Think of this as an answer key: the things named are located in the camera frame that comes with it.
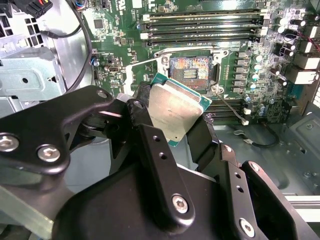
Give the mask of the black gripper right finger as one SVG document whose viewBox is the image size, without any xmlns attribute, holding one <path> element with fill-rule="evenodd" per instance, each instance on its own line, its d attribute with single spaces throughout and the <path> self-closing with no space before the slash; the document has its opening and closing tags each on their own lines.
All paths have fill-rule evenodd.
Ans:
<svg viewBox="0 0 320 240">
<path fill-rule="evenodd" d="M 196 171 L 215 180 L 219 226 L 226 240 L 315 240 L 267 173 L 255 162 L 239 163 L 200 116 L 186 134 Z"/>
</svg>

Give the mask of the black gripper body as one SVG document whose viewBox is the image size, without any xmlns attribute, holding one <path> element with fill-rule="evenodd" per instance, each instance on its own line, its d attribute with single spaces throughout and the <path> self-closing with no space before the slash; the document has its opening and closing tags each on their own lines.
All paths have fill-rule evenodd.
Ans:
<svg viewBox="0 0 320 240">
<path fill-rule="evenodd" d="M 138 163 L 69 199 L 53 227 L 55 240 L 231 240 L 221 215 L 218 185 L 184 168 L 179 173 L 195 207 L 195 220 L 180 234 L 157 223 L 159 201 Z"/>
</svg>

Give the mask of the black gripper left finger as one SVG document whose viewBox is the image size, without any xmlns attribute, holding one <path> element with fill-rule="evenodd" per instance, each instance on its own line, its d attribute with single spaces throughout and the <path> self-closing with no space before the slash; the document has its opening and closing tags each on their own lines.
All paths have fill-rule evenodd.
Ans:
<svg viewBox="0 0 320 240">
<path fill-rule="evenodd" d="M 127 101 L 113 97 L 96 86 L 87 86 L 6 116 L 0 121 L 5 145 L 0 152 L 2 168 L 22 176 L 25 188 L 51 190 L 70 165 L 70 154 L 87 145 L 94 135 L 80 129 L 89 117 L 104 122 L 102 133 L 112 142 L 114 175 L 139 164 L 159 205 L 154 217 L 164 227 L 189 227 L 195 207 L 180 175 L 162 130 L 152 123 L 151 88 L 139 90 Z"/>
</svg>

